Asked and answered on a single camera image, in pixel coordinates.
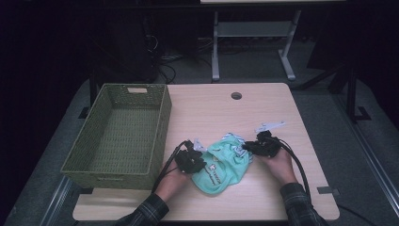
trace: light blue cloth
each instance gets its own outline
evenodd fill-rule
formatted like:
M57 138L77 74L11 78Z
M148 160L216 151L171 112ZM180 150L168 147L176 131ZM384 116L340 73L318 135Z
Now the light blue cloth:
M206 166L192 177L194 184L207 194L218 194L241 181L252 161L252 154L241 146L244 140L228 133L202 155Z

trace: wooden table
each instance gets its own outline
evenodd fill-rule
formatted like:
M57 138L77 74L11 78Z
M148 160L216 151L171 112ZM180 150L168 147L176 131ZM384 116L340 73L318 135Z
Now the wooden table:
M325 219L336 219L338 207L332 194L319 194L328 186L306 128L285 84L169 85L172 110L165 159L185 139L208 147L226 133L255 140L262 122L285 121L273 136L290 144L307 174L314 208ZM241 100L231 94L240 92ZM295 174L301 176L294 163ZM80 195L73 217L77 220L113 220L132 213L150 191L95 188ZM216 196L201 192L193 183L168 203L164 220L284 220L287 219L279 183L256 157L242 181Z

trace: green basket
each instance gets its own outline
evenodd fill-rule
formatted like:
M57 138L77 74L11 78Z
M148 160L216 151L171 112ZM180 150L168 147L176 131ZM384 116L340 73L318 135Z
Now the green basket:
M166 85L104 84L61 172L81 187L152 189L171 107Z

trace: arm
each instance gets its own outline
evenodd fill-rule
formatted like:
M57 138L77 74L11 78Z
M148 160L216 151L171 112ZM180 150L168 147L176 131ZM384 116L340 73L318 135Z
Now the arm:
M283 198L290 225L327 225L326 221L313 209L303 186L298 183L291 156L285 150L280 150L273 158L258 155L257 157L269 167L273 176L281 184L279 192Z
M168 213L167 202L190 180L191 174L176 169L173 160L158 188L130 215L120 218L115 226L156 225Z

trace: sleeve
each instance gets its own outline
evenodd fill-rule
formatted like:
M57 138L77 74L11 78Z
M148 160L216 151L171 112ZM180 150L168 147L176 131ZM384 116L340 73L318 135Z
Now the sleeve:
M167 204L156 194L152 193L132 214L120 218L114 225L157 225L168 212Z
M290 225L328 225L311 205L311 200L299 183L290 183L280 189Z

